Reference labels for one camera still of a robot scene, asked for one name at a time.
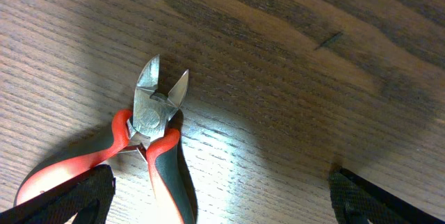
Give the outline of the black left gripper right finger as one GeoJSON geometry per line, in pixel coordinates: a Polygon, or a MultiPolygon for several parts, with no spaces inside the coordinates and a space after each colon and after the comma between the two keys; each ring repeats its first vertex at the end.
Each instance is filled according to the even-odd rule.
{"type": "Polygon", "coordinates": [[[345,168],[333,170],[328,182],[340,224],[444,224],[345,168]]]}

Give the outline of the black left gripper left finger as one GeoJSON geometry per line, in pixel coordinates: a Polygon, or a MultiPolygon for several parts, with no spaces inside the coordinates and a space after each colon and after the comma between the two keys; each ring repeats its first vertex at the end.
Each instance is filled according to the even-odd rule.
{"type": "Polygon", "coordinates": [[[109,165],[98,165],[52,189],[1,213],[1,223],[104,224],[115,195],[109,165]]]}

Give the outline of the orange handled pliers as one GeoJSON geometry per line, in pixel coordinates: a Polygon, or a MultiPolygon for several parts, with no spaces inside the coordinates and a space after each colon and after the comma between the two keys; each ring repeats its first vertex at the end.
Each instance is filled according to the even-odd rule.
{"type": "Polygon", "coordinates": [[[185,71],[167,95],[158,92],[160,57],[147,62],[137,80],[133,108],[119,110],[112,123],[90,140],[66,147],[39,163],[22,181],[15,205],[28,202],[120,152],[138,151],[165,223],[194,223],[193,210],[179,173],[180,131],[168,122],[188,90],[185,71]]]}

